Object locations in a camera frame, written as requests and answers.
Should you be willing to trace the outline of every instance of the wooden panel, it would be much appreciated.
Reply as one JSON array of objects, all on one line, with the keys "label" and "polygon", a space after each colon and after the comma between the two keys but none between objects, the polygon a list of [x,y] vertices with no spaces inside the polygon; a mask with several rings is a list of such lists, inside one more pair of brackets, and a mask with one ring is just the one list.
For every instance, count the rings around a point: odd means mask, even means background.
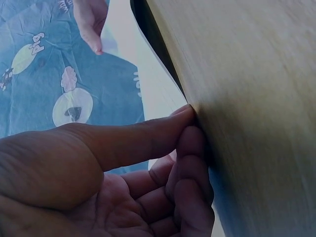
[{"label": "wooden panel", "polygon": [[316,2],[147,2],[217,150],[226,236],[316,236]]}]

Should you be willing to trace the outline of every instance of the fingernail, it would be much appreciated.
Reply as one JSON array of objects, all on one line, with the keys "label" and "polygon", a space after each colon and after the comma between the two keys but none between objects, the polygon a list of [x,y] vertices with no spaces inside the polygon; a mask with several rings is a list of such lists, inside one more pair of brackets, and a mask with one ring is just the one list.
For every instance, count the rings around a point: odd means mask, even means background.
[{"label": "fingernail", "polygon": [[184,112],[186,110],[189,110],[191,109],[191,105],[185,105],[185,106],[182,106],[181,108],[177,109],[175,112],[173,112],[170,116],[174,116],[174,115],[177,115],[181,112]]}]

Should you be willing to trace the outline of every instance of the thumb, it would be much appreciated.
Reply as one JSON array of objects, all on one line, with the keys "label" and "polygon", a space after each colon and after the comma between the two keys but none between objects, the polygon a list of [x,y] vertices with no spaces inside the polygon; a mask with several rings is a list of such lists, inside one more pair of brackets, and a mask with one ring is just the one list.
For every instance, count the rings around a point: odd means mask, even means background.
[{"label": "thumb", "polygon": [[94,31],[93,27],[88,24],[79,24],[79,31],[82,39],[89,45],[92,51],[97,54],[102,54],[101,38]]},{"label": "thumb", "polygon": [[103,171],[163,157],[176,148],[183,130],[194,120],[187,105],[178,113],[130,126],[75,124],[66,129],[74,134],[98,160]]}]

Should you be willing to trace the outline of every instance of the fingertip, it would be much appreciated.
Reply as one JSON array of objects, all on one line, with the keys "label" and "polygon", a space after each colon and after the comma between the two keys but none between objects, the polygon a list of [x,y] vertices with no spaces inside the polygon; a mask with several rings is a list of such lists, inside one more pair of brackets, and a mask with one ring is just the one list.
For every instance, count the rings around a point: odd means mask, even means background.
[{"label": "fingertip", "polygon": [[181,108],[178,108],[176,111],[174,111],[170,116],[177,115],[177,114],[179,114],[185,110],[188,110],[188,109],[192,109],[191,105],[184,105]]},{"label": "fingertip", "polygon": [[96,55],[102,55],[103,52],[102,52],[102,51],[96,51],[95,54],[96,54]]},{"label": "fingertip", "polygon": [[194,155],[202,158],[204,155],[205,137],[196,126],[188,126],[182,132],[177,144],[178,157]]}]

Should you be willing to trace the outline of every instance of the palm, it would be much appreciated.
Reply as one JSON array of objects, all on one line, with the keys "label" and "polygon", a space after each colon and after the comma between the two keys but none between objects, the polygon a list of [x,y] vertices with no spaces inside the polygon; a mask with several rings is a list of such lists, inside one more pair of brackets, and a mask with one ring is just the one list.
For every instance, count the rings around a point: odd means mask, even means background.
[{"label": "palm", "polygon": [[122,177],[105,175],[99,193],[66,216],[80,229],[98,236],[153,236],[155,230],[146,222],[150,217],[144,213]]},{"label": "palm", "polygon": [[168,197],[175,178],[175,172],[170,174],[172,167],[173,160],[167,156],[151,171],[105,174],[98,194],[66,216],[80,229],[104,236],[176,234],[174,204]]}]

